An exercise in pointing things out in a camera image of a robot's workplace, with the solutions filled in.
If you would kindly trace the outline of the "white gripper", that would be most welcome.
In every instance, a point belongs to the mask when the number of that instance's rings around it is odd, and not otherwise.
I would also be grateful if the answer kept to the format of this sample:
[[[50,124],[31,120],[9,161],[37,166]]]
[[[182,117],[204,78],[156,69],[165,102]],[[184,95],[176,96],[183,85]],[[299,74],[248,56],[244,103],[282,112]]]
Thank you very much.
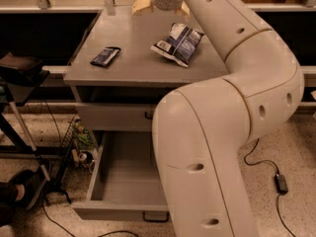
[[[163,11],[175,10],[175,14],[188,19],[190,9],[183,0],[136,0],[132,5],[134,16],[153,11],[153,5]]]

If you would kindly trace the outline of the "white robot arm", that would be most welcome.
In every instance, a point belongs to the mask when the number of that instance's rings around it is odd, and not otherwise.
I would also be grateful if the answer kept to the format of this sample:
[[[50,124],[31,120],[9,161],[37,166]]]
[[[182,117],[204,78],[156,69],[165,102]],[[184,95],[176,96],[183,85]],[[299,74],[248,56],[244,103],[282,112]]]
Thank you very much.
[[[152,140],[177,237],[259,237],[237,152],[286,122],[304,87],[278,33],[241,0],[138,0],[187,5],[227,74],[180,87],[157,105]]]

